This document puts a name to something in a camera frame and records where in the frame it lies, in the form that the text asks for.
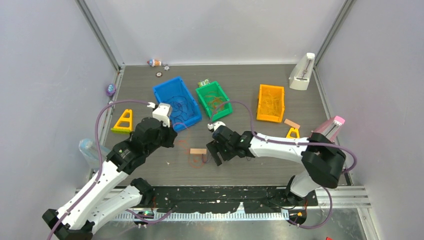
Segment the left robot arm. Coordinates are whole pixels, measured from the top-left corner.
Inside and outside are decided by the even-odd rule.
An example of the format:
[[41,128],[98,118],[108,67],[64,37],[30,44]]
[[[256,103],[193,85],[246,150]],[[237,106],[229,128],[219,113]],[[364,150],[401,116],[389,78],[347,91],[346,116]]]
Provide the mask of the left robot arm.
[[177,132],[171,124],[153,117],[138,123],[129,138],[117,143],[94,177],[59,209],[48,209],[42,218],[51,228],[48,236],[59,240],[90,240],[106,223],[128,208],[153,204],[154,188],[136,178],[120,193],[104,201],[105,196],[148,156],[160,147],[172,148]]

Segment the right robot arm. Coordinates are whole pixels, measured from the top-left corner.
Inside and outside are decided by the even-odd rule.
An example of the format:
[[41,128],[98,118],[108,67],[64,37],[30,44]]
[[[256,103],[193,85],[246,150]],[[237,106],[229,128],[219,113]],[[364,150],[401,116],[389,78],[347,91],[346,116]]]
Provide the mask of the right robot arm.
[[209,123],[213,140],[206,145],[217,166],[234,157],[271,157],[300,163],[304,171],[290,178],[285,198],[291,205],[299,205],[319,187],[335,189],[342,175],[346,155],[320,132],[310,137],[283,138],[255,131],[239,134],[223,122]]

